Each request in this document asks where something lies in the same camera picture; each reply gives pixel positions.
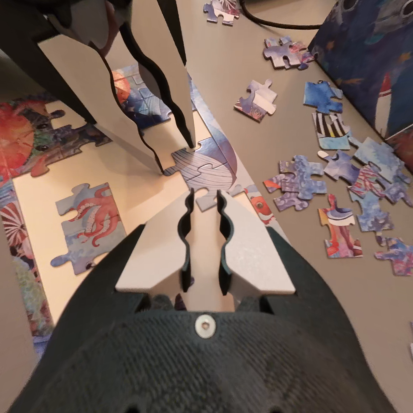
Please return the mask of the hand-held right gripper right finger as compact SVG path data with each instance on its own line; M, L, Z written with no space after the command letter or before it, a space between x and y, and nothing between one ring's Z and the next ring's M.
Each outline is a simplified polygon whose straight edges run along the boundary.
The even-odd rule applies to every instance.
M220 233L219 286L241 302L245 297L292 295L296 289L267 227L228 193L217 191Z

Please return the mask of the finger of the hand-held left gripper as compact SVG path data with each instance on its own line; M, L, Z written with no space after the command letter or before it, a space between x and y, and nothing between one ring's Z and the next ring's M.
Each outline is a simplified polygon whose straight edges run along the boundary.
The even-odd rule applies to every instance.
M38 47L93 117L96 128L162 175L157 154L143 140L136 123L124 113L111 70L98 51L63 34L40 41Z
M120 32L133 58L152 76L190 148L196 145L186 54L174 0L119 2Z

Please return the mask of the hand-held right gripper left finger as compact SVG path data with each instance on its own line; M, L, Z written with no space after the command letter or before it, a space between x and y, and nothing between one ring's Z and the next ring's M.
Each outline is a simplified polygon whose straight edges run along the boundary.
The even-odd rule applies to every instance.
M118 292L186 293L191 284L190 246L194 190L186 191L154 215L142 233L116 283Z

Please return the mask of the cream jigsaw puzzle tray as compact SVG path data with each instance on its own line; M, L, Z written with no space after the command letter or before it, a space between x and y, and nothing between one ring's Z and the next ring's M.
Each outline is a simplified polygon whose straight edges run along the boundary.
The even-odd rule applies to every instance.
M244 192L232 198L256 215L268 231L281 230L232 146L224 148L229 141L220 128L215 128L215 119L191 79L189 85L200 147L184 148L188 152L198 150L215 159L223 155L244 188ZM34 130L25 115L41 114L41 101L36 101L35 97L1 102L1 224L25 308L31 351L35 352L38 363L52 333L57 332L57 323L63 320L62 314L69 301L75 292L80 292L80 286L86 286L87 277L94 276L97 286L86 292L86 303L97 303L93 294L103 286L104 276L92 271L98 270L97 266L108 270L109 258L113 257L115 263L120 264L121 275L147 221L191 189L179 171L171 176L153 173L112 140L99 147L87 143L79 154L51 163L47 173L32 177L26 163L34 145ZM62 121L51 121L53 128L64 125L64 121L74 121L73 126L86 124L61 101L45 107L49 113L52 109L65 109ZM182 145L178 142L174 118L150 127L147 137L155 144L161 161L172 164L171 154ZM94 187L106 182L110 185L126 237L111 252L97 257L96 265L82 274L75 276L70 262L52 267L50 261L54 257L68 252L65 235L70 234L64 226L76 215L75 211L70 211L60 216L55 202L72 195L72 188L79 184L88 183ZM176 296L183 293L190 311L229 311L234 309L234 304L224 298L218 280L225 238L219 230L217 202L205 212L201 212L196 203L196 199L207 192L206 189L194 191L191 230L186 236L190 246L191 284L186 293ZM115 286L120 275L115 276ZM109 287L110 293L118 293L115 286ZM126 298L126 292L119 293L121 298ZM175 296L169 298L175 303Z

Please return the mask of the pale striped whale puzzle piece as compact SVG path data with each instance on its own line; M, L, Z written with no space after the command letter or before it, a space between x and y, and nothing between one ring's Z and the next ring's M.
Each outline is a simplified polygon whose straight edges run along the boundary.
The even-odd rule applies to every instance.
M244 192L244 188L240 185L228 163L214 168L211 164L206 164L199 168L198 176L190 178L186 183L195 192L199 189L206 189L208 191L196 199L201 212L216 206L218 190L228 193L232 197Z

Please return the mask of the white banded purple puzzle piece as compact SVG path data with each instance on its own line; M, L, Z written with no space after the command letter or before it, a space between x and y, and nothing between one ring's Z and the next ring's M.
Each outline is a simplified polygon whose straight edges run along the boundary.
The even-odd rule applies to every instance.
M276 111L276 105L273 102L277 98L277 93L270 89L271 85L270 79L265 80L264 84L252 80L247 87L249 96L240 97L234 109L259 123L266 114L273 115Z

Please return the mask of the dark cornered whale puzzle piece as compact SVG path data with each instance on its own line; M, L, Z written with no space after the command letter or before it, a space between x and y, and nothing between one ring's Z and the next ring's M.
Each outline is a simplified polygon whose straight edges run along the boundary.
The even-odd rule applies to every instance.
M208 154L199 153L198 150L188 152L185 148L175 151L171 155L175 165L166 168L163 174L171 176L179 171L185 181L199 176L201 174L199 168L203 166L210 165L211 168L216 168L226 163L223 155L219 155L218 159L215 159Z

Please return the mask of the assembled pufferfish puzzle section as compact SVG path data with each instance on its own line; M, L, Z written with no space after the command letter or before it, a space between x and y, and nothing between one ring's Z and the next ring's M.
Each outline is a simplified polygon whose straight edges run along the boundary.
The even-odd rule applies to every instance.
M122 109L137 124L140 131L170 120L171 110L144 84L138 65L112 71L117 97ZM53 128L51 121L62 121L65 109L46 110L46 104L58 99L44 91L35 97L41 101L41 114L25 115L34 130L34 145L26 166L32 177L38 177L49 170L48 165L81 152L82 146L94 143L96 147L111 140L95 126L87 123L73 126L74 121Z

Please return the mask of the octopus puzzle piece with eye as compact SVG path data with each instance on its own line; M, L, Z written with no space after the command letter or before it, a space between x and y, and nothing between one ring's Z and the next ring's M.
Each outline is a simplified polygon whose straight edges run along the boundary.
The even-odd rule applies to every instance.
M102 229L96 234L95 230L86 234L82 229L65 235L68 252L54 257L50 265L59 267L70 262L75 276L92 269L97 257L111 252L126 237L121 221L107 219L102 225Z

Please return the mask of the shell pattern puzzle piece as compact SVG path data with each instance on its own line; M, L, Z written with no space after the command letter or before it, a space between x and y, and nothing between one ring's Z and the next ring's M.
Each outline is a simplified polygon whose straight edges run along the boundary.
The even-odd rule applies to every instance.
M203 12L207 15L207 22L218 23L232 27L235 19L240 17L240 6L236 0L211 0L203 5Z

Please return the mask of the octopus puzzle piece pair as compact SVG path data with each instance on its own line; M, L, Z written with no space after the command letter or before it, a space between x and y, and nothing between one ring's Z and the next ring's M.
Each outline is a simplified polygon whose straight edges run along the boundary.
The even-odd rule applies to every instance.
M82 183L73 187L71 192L72 195L55 202L60 216L76 212L75 217L66 222L65 231L74 233L74 225L80 224L81 235L99 239L116 230L121 220L108 182L94 187Z

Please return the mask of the scattered loose puzzle pieces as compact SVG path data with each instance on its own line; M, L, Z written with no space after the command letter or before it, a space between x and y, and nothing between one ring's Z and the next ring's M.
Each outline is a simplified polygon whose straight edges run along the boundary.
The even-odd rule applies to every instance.
M274 68L285 65L303 70L313 60L302 43L293 43L289 37L264 40L263 56L271 60ZM405 244L397 237L384 237L384 230L394 229L388 212L380 207L380 200L391 204L403 200L412 208L412 198L408 193L409 177L404 173L404 162L385 143L371 138L360 142L352 135L351 129L343 123L340 89L332 87L328 81L306 82L304 105L312 106L312 114L318 143L321 149L335 150L334 154L318 151L318 156L327 162L309 162L303 155L295 155L292 161L279 161L280 174L264 181L269 192L276 188L283 195L274 199L279 211L290 206L305 209L315 194L326 194L324 181L313 180L312 176L326 174L333 180L343 179L348 183L348 194L353 202L359 203L362 214L357 215L362 232L374 232L376 242L387 251L375 252L378 260L391 261L396 276L412 276L412 245ZM331 238L325 240L329 258L362 257L359 240L351 235L349 226L355 224L352 209L339 208L333 194L328 195L329 208L318 209L322 225L327 225Z

